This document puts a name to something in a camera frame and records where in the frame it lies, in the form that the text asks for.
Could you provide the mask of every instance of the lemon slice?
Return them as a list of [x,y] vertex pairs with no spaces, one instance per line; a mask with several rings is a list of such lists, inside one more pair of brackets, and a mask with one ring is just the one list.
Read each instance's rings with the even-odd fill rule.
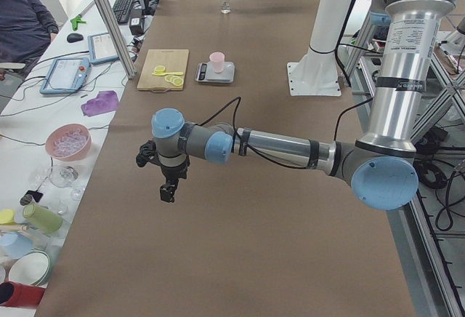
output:
[[184,84],[184,79],[178,76],[173,76],[170,81],[175,87],[180,87]]
[[174,77],[174,75],[166,75],[165,76],[165,81],[171,83],[171,79]]
[[157,65],[154,69],[153,72],[160,73],[160,72],[165,72],[166,68],[163,65]]

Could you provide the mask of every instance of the clear plastic cup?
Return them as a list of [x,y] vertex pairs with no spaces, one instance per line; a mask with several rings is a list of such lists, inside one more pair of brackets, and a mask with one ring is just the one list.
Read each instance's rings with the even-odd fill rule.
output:
[[213,71],[220,73],[225,69],[225,55],[221,52],[210,54],[210,62],[213,66]]

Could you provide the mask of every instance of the white pillar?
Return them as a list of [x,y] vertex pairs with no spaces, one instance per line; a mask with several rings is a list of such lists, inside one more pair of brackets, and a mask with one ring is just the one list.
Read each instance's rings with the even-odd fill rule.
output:
[[[320,0],[310,44],[318,52],[336,48],[351,0]],[[309,48],[299,63],[288,63],[291,95],[339,96],[334,53],[319,54]]]

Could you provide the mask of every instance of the person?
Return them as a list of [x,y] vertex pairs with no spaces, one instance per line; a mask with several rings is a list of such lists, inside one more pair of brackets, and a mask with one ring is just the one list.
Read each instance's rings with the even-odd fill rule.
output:
[[58,25],[39,0],[0,0],[0,6],[0,63],[25,63],[17,72],[27,76],[57,35]]

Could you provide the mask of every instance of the kitchen scale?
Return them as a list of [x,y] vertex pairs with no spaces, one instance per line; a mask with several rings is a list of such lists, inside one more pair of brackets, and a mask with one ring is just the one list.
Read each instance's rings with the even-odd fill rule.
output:
[[229,84],[234,81],[234,63],[230,61],[225,61],[225,69],[216,73],[213,71],[213,65],[211,62],[200,63],[197,67],[197,72],[195,74],[195,80],[200,83],[212,83],[212,84]]

